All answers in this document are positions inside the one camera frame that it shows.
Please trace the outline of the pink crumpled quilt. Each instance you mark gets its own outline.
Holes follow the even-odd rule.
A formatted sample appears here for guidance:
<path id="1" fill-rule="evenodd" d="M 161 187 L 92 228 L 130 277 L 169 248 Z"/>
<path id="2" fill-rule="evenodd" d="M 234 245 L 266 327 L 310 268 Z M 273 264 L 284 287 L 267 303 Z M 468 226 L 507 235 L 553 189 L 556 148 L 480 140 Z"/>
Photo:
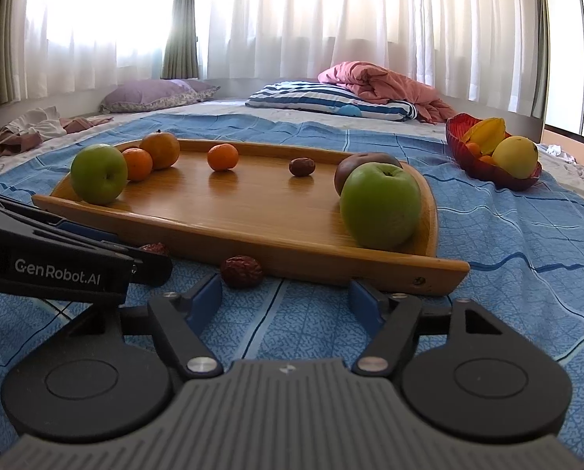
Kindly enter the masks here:
<path id="1" fill-rule="evenodd" d="M 424 123 L 446 122 L 457 114 L 432 86 L 368 61 L 342 61 L 321 72 L 317 80 L 374 104 L 406 101 L 415 106 L 416 119 Z"/>

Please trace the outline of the pile of clothes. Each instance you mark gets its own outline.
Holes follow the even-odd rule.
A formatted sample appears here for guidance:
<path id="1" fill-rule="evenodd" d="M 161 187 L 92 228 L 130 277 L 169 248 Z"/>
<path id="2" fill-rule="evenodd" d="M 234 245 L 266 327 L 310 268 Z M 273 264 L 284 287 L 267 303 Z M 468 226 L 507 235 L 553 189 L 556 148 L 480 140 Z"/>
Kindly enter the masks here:
<path id="1" fill-rule="evenodd" d="M 62 118 L 55 106 L 36 108 L 0 127 L 0 157 L 27 152 L 43 142 L 108 123 L 112 118 Z"/>

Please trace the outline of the yellow starfruit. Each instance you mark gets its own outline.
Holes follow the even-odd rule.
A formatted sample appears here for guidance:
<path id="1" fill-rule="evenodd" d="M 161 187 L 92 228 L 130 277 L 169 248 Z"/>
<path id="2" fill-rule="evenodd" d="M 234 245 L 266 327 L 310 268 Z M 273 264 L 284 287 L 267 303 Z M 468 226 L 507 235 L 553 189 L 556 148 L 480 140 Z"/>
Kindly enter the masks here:
<path id="1" fill-rule="evenodd" d="M 482 155 L 491 155 L 506 138 L 506 123 L 501 118 L 484 119 L 473 125 L 461 138 L 468 145 L 476 143 Z"/>

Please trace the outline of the blue plaid blanket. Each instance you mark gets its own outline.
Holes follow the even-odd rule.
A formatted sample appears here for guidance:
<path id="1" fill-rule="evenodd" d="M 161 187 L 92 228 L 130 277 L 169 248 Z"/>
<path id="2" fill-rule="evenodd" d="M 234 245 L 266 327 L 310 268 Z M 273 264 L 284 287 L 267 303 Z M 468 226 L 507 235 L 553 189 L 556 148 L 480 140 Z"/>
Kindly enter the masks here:
<path id="1" fill-rule="evenodd" d="M 524 192 L 468 177 L 442 140 L 319 122 L 270 121 L 243 114 L 153 115 L 41 154 L 0 175 L 0 193 L 28 202 L 52 191 L 76 153 L 92 143 L 121 143 L 164 130 L 180 138 L 268 142 L 341 152 L 382 151 L 407 161 L 438 204 L 443 258 L 470 273 L 455 291 L 485 306 L 558 361 L 573 382 L 560 437 L 584 458 L 584 198 L 543 170 Z M 340 358 L 353 362 L 368 340 L 342 291 L 270 279 L 226 292 L 203 335 L 224 363 L 246 359 Z"/>

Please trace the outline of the purple pillow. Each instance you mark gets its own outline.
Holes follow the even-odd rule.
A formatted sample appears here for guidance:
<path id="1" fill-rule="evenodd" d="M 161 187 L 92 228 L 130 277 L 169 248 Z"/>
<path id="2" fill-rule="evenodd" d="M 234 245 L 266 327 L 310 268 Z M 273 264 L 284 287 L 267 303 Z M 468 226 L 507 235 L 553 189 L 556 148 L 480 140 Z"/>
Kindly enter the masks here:
<path id="1" fill-rule="evenodd" d="M 220 87 L 195 79 L 141 80 L 120 85 L 102 100 L 101 112 L 153 112 L 211 100 Z"/>

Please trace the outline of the green apple right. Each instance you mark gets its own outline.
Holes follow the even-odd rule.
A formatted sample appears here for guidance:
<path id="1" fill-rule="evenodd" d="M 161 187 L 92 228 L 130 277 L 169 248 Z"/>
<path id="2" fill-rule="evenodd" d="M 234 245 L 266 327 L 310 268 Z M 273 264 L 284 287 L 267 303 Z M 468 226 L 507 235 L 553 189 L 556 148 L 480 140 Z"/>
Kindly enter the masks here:
<path id="1" fill-rule="evenodd" d="M 390 163 L 364 163 L 343 186 L 341 218 L 358 245 L 396 250 L 419 226 L 421 189 L 414 177 Z"/>

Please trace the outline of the tangerine in bowl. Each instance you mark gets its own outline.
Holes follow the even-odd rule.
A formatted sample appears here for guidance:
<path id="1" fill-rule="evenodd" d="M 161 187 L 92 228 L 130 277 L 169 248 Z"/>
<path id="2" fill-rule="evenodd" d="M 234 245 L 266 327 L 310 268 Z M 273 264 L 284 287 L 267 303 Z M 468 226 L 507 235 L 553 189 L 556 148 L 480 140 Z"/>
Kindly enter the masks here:
<path id="1" fill-rule="evenodd" d="M 495 160 L 490 155 L 482 155 L 482 156 L 479 157 L 479 160 L 482 163 L 486 163 L 489 166 L 496 166 Z"/>
<path id="2" fill-rule="evenodd" d="M 481 156 L 481 150 L 478 143 L 470 141 L 467 142 L 465 146 L 474 157 L 479 158 Z"/>

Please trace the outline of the green apple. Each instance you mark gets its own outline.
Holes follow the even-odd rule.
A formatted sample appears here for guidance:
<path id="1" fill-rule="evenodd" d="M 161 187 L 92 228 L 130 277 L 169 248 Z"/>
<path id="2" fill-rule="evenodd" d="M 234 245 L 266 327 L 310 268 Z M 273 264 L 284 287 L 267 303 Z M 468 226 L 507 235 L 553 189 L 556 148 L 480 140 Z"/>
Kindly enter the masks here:
<path id="1" fill-rule="evenodd" d="M 113 202 L 127 185 L 127 164 L 111 145 L 90 145 L 71 164 L 71 184 L 76 195 L 93 205 Z"/>
<path id="2" fill-rule="evenodd" d="M 414 177 L 390 163 L 364 163 L 343 186 L 341 218 L 358 245 L 396 250 L 419 226 L 421 189 Z"/>

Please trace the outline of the red glass fruit bowl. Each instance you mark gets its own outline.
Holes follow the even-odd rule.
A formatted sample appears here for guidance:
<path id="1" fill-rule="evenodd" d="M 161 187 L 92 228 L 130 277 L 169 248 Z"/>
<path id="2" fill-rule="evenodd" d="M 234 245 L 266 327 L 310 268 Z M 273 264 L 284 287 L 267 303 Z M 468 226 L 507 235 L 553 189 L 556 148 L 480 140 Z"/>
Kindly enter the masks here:
<path id="1" fill-rule="evenodd" d="M 458 114 L 450 118 L 445 124 L 448 149 L 460 168 L 471 177 L 479 179 L 479 181 L 492 181 L 498 189 L 507 188 L 521 192 L 531 188 L 541 177 L 542 165 L 539 161 L 528 178 L 520 179 L 513 177 L 505 170 L 498 168 L 498 166 L 485 163 L 467 149 L 461 138 L 478 122 L 478 118 L 469 114 Z"/>

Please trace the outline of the green apple left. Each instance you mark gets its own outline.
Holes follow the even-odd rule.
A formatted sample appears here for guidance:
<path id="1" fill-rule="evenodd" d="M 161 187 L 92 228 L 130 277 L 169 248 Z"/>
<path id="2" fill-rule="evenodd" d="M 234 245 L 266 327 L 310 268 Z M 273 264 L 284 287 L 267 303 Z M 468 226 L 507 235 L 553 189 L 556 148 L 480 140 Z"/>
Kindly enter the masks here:
<path id="1" fill-rule="evenodd" d="M 71 184 L 76 195 L 93 205 L 113 202 L 127 185 L 127 164 L 111 145 L 90 145 L 71 164 Z"/>

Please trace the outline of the white clothes right side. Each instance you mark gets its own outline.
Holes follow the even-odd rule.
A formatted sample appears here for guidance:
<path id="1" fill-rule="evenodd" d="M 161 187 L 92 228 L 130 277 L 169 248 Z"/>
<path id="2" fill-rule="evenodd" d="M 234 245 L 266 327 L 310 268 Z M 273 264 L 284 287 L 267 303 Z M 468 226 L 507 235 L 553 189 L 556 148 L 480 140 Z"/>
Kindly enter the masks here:
<path id="1" fill-rule="evenodd" d="M 571 163 L 572 165 L 577 164 L 577 159 L 568 154 L 561 145 L 544 145 L 544 143 L 539 143 L 537 148 L 541 153 L 547 154 L 550 157 L 560 159 L 564 161 L 564 163 Z"/>

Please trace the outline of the grey bed sheet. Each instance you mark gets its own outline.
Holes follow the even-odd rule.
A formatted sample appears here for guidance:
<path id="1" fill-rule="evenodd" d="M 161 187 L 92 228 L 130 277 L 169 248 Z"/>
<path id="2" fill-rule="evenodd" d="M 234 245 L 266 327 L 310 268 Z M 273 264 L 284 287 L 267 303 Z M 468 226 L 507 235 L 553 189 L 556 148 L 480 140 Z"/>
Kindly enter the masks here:
<path id="1" fill-rule="evenodd" d="M 440 124 L 431 125 L 420 123 L 416 120 L 406 122 L 392 122 L 377 119 L 354 118 L 346 116 L 334 116 L 320 114 L 319 112 L 303 112 L 302 110 L 294 109 L 278 109 L 278 108 L 253 108 L 244 104 L 242 100 L 211 100 L 203 103 L 174 107 L 167 110 L 161 109 L 161 115 L 230 115 L 230 114 L 246 114 L 270 121 L 303 123 L 306 121 L 319 122 L 329 126 L 339 128 L 340 130 L 371 130 L 379 133 L 395 133 L 403 135 L 412 135 L 426 138 L 445 139 L 445 127 Z M 13 156 L 5 156 L 0 158 L 0 175 L 20 166 L 22 163 L 27 163 L 32 158 L 44 153 L 65 148 L 68 145 L 75 145 L 87 138 L 91 138 L 98 134 L 108 133 L 115 127 L 128 122 L 144 118 L 144 112 L 136 112 L 135 114 L 120 114 L 110 117 L 110 121 L 92 127 L 90 130 L 82 130 L 59 138 L 54 138 L 37 148 Z M 552 157 L 547 153 L 540 155 L 543 163 L 544 171 L 551 174 L 553 178 L 562 187 L 575 192 L 584 198 L 584 166 L 578 164 L 567 163 L 566 161 Z"/>

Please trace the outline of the small tangerine by apple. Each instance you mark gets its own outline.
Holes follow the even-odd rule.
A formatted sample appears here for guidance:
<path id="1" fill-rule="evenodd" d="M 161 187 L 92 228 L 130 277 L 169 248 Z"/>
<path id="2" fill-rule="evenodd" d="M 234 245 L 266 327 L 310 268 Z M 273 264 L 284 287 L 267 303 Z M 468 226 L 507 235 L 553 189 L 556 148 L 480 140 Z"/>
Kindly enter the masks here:
<path id="1" fill-rule="evenodd" d="M 144 181 L 153 171 L 153 158 L 142 148 L 127 148 L 122 152 L 127 166 L 127 179 L 132 183 Z"/>

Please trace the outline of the green drape curtain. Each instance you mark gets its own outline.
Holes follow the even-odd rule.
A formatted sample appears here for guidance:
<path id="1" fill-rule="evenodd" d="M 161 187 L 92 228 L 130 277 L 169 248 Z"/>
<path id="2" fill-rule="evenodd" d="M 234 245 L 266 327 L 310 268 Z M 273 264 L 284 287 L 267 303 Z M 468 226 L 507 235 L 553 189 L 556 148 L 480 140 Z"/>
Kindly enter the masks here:
<path id="1" fill-rule="evenodd" d="M 195 1 L 173 0 L 172 27 L 163 54 L 162 79 L 198 77 Z"/>

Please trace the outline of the small orange tangerine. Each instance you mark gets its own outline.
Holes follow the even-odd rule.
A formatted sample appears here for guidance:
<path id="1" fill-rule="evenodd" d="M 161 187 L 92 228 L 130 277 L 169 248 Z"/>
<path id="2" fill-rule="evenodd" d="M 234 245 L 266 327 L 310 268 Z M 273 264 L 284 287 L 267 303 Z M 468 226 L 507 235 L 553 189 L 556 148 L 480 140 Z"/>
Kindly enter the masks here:
<path id="1" fill-rule="evenodd" d="M 232 170 L 239 162 L 239 152 L 230 143 L 215 145 L 207 153 L 207 163 L 214 172 Z"/>

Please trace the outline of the blue striped pillow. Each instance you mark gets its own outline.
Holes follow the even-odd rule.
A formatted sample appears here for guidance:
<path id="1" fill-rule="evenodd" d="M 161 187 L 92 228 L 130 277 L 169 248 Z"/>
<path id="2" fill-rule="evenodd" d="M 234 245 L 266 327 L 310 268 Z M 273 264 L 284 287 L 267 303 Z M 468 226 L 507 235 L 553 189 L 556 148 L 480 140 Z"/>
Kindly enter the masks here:
<path id="1" fill-rule="evenodd" d="M 394 122 L 415 120 L 419 115 L 416 107 L 407 101 L 376 104 L 364 101 L 353 92 L 336 85 L 306 81 L 265 85 L 252 94 L 245 105 Z"/>

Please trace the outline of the red jujube on blanket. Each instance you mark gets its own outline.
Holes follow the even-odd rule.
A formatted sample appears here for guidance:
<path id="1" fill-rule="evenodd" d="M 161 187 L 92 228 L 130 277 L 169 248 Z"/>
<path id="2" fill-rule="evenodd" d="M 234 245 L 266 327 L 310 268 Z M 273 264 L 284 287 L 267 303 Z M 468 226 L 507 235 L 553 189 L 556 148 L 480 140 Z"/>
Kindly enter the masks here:
<path id="1" fill-rule="evenodd" d="M 221 264 L 220 274 L 227 286 L 235 290 L 253 289 L 265 277 L 260 263 L 250 256 L 227 258 Z"/>

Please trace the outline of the red jujube on tray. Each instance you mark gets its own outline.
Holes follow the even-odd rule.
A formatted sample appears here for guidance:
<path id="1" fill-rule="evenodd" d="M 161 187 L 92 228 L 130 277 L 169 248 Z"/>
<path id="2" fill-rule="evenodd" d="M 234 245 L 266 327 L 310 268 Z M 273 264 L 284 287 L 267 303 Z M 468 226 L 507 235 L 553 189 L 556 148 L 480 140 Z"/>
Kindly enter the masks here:
<path id="1" fill-rule="evenodd" d="M 295 177 L 307 177 L 316 170 L 316 163 L 309 157 L 294 158 L 289 163 L 289 171 Z"/>

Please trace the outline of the large brownish orange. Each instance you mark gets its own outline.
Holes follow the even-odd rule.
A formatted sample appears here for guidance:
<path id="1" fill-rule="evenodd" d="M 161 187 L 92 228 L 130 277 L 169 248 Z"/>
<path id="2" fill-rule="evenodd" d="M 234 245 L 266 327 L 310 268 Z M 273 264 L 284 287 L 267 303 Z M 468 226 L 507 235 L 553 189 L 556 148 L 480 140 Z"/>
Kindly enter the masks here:
<path id="1" fill-rule="evenodd" d="M 154 170 L 168 169 L 180 157 L 180 141 L 173 134 L 160 130 L 142 139 L 139 148 L 150 154 Z"/>

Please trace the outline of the wooden serving tray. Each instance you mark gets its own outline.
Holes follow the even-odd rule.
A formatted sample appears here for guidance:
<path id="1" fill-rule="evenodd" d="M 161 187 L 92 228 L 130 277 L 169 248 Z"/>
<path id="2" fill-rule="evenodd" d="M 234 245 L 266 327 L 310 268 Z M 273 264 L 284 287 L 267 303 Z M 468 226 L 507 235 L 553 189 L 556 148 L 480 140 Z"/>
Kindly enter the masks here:
<path id="1" fill-rule="evenodd" d="M 379 290 L 422 296 L 452 293 L 470 271 L 461 260 L 437 255 L 437 205 L 429 184 L 412 166 L 404 170 L 422 194 L 422 218 L 398 250 L 362 248 L 340 217 L 334 171 L 345 153 L 239 142 L 238 166 L 210 169 L 210 140 L 183 139 L 180 158 L 167 170 L 128 184 L 107 206 L 83 202 L 62 177 L 33 203 L 73 222 L 115 233 L 134 244 L 161 242 L 175 257 L 221 264 L 246 255 L 272 276 L 345 284 L 368 280 Z M 316 170 L 295 177 L 289 163 L 309 157 Z"/>

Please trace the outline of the yellow pear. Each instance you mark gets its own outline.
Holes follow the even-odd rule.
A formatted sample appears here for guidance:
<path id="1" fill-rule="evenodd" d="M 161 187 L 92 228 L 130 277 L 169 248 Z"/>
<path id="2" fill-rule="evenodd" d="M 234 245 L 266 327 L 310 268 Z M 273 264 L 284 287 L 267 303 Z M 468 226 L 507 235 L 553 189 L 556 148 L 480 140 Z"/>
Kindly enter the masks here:
<path id="1" fill-rule="evenodd" d="M 539 161 L 537 145 L 522 136 L 510 136 L 495 148 L 493 160 L 498 168 L 518 179 L 528 178 Z"/>

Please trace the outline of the white sheer curtain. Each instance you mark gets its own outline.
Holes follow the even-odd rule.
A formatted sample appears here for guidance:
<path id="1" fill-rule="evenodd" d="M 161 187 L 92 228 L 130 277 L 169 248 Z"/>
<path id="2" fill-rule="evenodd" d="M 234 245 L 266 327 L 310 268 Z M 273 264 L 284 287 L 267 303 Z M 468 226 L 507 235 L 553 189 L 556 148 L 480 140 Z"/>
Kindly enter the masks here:
<path id="1" fill-rule="evenodd" d="M 198 78 L 313 79 L 370 61 L 441 94 L 527 115 L 537 0 L 194 0 Z M 161 78 L 173 0 L 13 0 L 20 99 Z"/>

